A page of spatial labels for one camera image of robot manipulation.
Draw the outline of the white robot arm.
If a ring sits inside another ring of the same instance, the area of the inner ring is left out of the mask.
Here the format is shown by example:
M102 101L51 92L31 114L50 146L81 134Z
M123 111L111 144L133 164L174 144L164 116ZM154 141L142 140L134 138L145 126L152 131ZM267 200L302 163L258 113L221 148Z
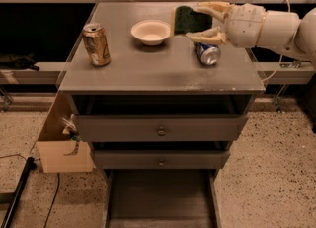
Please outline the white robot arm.
M186 32L194 42L268 49L300 61L316 63L315 10L302 19L296 13L266 10L253 4L201 2L193 6L223 24L202 32Z

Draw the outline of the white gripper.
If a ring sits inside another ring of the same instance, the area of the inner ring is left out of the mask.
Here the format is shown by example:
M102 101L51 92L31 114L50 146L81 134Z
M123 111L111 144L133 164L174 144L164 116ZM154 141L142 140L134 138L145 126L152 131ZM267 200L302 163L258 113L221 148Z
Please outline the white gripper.
M234 5L220 1L200 2L193 6L193 10L207 14L221 23L225 22L225 33L220 27L186 33L186 37L191 41L214 45L223 45L230 41L233 46L244 48L257 44L266 15L265 8L261 6Z

